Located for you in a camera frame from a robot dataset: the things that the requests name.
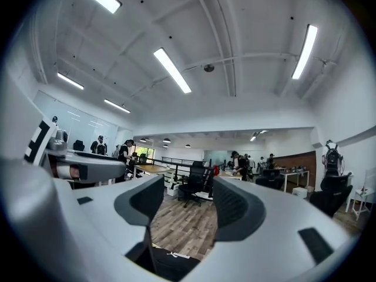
wooden wall panel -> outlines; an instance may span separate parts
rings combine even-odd
[[[296,166],[305,166],[310,171],[310,183],[313,188],[316,184],[316,152],[300,153],[298,155],[275,157],[275,163],[277,166],[286,167],[290,169]],[[297,176],[289,176],[288,181],[297,183]],[[307,183],[307,175],[299,177],[299,185],[305,187]]]

wooden floor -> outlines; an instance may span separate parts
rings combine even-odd
[[[292,193],[296,184],[288,183],[287,192]],[[204,259],[213,248],[217,230],[217,212],[213,202],[178,201],[164,193],[164,200],[151,225],[152,242],[157,246],[175,253],[184,254],[199,260]],[[368,214],[362,213],[359,221],[355,214],[345,212],[346,205],[340,207],[333,220],[342,225],[350,235],[356,235],[365,227]]]

backpack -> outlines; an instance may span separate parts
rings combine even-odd
[[[106,146],[103,143],[98,143],[95,148],[95,152],[97,155],[105,155],[106,154]]]
[[[338,159],[340,158],[340,154],[337,151],[338,145],[335,145],[335,148],[330,148],[328,144],[326,144],[328,148],[328,152],[326,155],[327,158],[327,168],[336,169],[338,167]]]

window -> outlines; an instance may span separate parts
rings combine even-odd
[[[148,159],[153,159],[154,158],[154,149],[151,149],[151,148],[138,146],[138,147],[136,147],[136,153],[137,153],[138,156],[140,156],[142,153],[144,153],[145,156]]]

